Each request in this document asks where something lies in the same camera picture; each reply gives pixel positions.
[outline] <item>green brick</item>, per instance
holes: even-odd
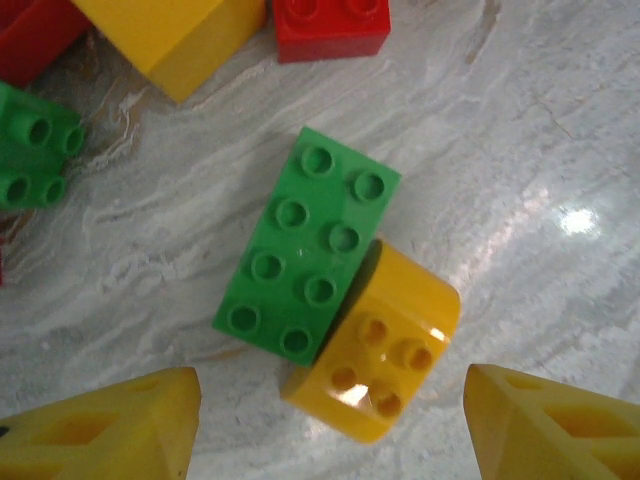
[[[84,138],[77,113],[0,82],[0,210],[58,203]]]
[[[304,128],[213,320],[311,365],[400,175]]]

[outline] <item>toy building block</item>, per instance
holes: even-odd
[[[304,128],[214,328],[310,365],[399,181],[390,168]]]
[[[174,368],[0,420],[0,478],[184,480],[200,397]]]
[[[358,442],[375,442],[448,347],[459,316],[453,287],[376,241],[342,307],[344,319],[313,367],[296,368],[281,396]]]
[[[273,0],[280,63],[375,55],[391,32],[389,0]]]
[[[0,2],[0,80],[25,87],[91,23],[69,0]]]
[[[483,480],[640,479],[640,405],[471,365],[464,410]]]
[[[265,0],[72,0],[176,102],[190,96],[265,21]]]
[[[0,132],[0,210],[58,203],[62,168],[84,144],[80,116],[0,82]]]

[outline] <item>yellow curved block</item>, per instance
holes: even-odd
[[[381,438],[449,345],[458,293],[376,241],[343,305],[344,319],[282,398],[363,443]]]
[[[175,368],[0,420],[0,479],[185,479],[200,396]]]
[[[264,24],[265,0],[72,0],[173,100],[191,95]]]
[[[483,480],[640,480],[640,406],[471,365],[464,410]]]

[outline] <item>gray marble vein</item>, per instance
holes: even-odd
[[[470,363],[640,402],[640,3],[392,0],[374,58],[278,65],[272,25],[176,107],[101,37],[34,92],[91,134],[4,249],[0,416],[174,365],[203,389],[189,479],[478,479]],[[381,235],[459,289],[451,348],[364,447],[210,328],[302,125],[399,170]]]

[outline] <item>red building block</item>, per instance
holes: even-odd
[[[90,26],[69,0],[0,0],[0,80],[25,87]]]
[[[375,55],[391,32],[389,0],[273,0],[280,63]]]

